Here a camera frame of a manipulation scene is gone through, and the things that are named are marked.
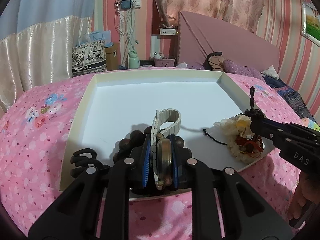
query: pink headboard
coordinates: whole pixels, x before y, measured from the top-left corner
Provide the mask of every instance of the pink headboard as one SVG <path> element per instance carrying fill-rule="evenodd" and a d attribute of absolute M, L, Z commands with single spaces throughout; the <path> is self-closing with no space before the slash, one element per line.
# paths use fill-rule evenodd
<path fill-rule="evenodd" d="M 238 26 L 209 16 L 179 12 L 178 63 L 202 65 L 208 54 L 221 51 L 225 59 L 256 68 L 279 68 L 279 49 Z"/>

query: floral tote bag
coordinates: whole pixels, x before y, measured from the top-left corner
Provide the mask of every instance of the floral tote bag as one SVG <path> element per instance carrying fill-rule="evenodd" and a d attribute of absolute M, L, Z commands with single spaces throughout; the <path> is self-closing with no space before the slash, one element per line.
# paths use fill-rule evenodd
<path fill-rule="evenodd" d="M 72 48 L 72 76 L 107 71 L 105 41 L 93 41 Z"/>

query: pink bedsheet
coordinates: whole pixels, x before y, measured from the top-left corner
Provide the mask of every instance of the pink bedsheet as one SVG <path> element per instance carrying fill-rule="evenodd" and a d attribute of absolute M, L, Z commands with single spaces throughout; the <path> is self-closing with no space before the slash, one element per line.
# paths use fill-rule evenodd
<path fill-rule="evenodd" d="M 247 94 L 255 85 L 256 103 L 278 122 L 301 124 L 295 112 L 264 82 L 228 74 Z M 35 87 L 25 92 L 0 120 L 0 197 L 25 233 L 59 196 L 60 167 L 77 106 L 92 75 Z M 241 175 L 286 219 L 299 170 L 275 149 Z M 131 202 L 130 239 L 192 237 L 191 193 Z"/>

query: striped wallpaper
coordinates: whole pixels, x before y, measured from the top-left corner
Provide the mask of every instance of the striped wallpaper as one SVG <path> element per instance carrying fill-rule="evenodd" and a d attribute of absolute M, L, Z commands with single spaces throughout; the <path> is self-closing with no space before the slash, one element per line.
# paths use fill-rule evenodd
<path fill-rule="evenodd" d="M 111 30 L 112 40 L 119 41 L 120 35 L 115 29 L 119 19 L 115 19 L 114 2 L 96 0 L 92 28 Z M 135 36 L 139 41 L 135 48 L 140 59 L 148 59 L 153 52 L 173 53 L 176 37 L 151 35 L 153 0 L 141 0 L 141 4 L 141 8 L 135 10 Z M 299 91 L 320 122 L 320 48 L 300 35 L 301 21 L 301 0 L 265 0 L 257 35 L 280 48 L 281 79 Z M 128 48 L 123 38 L 118 53 L 124 64 Z"/>

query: silver picture frame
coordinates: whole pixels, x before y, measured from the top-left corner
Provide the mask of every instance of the silver picture frame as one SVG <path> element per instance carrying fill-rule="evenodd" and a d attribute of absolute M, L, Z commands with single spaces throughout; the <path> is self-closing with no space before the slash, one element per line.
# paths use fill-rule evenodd
<path fill-rule="evenodd" d="M 302 1 L 301 2 L 302 5 L 302 30 L 301 30 L 301 35 L 305 38 L 307 38 L 308 40 L 312 41 L 313 43 L 315 43 L 317 46 L 320 47 L 320 40 L 318 40 L 317 38 L 315 38 L 314 36 L 310 35 L 309 33 L 307 33 L 307 7 L 316 10 L 315 6 L 312 3 L 308 3 L 306 1 Z"/>

